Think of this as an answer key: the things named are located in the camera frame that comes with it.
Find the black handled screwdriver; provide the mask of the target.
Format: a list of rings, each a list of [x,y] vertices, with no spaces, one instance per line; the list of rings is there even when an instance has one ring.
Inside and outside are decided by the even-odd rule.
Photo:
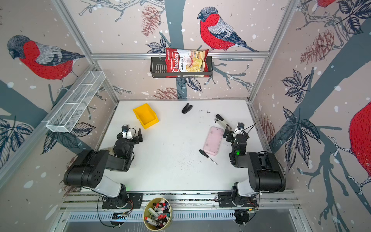
[[[212,158],[210,158],[210,156],[205,152],[203,151],[202,149],[199,150],[199,152],[207,159],[209,159],[210,161],[212,161],[214,164],[218,165]]]

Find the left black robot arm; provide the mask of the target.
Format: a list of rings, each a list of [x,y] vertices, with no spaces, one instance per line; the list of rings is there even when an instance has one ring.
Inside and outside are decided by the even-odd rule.
[[[113,181],[104,171],[127,172],[135,158],[134,146],[142,141],[141,129],[122,126],[113,147],[81,152],[65,172],[63,183],[90,189],[107,200],[125,205],[129,202],[125,185]]]

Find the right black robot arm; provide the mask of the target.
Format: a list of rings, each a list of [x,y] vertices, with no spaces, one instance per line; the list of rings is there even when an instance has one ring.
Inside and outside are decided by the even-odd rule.
[[[247,179],[236,182],[231,191],[232,202],[241,207],[261,192],[282,192],[286,189],[286,177],[275,155],[266,151],[246,151],[246,132],[235,134],[226,130],[223,134],[231,144],[230,162],[235,168],[248,170]]]

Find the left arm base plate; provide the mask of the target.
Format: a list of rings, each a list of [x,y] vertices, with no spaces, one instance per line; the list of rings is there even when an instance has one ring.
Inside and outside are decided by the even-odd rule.
[[[139,209],[141,208],[143,193],[129,192],[116,198],[104,198],[102,209]]]

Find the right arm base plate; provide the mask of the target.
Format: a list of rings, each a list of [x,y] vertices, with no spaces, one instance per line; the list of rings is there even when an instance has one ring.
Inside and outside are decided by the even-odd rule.
[[[217,193],[217,202],[220,208],[232,207],[250,207],[257,208],[258,202],[255,197],[242,197],[231,191],[222,191]]]

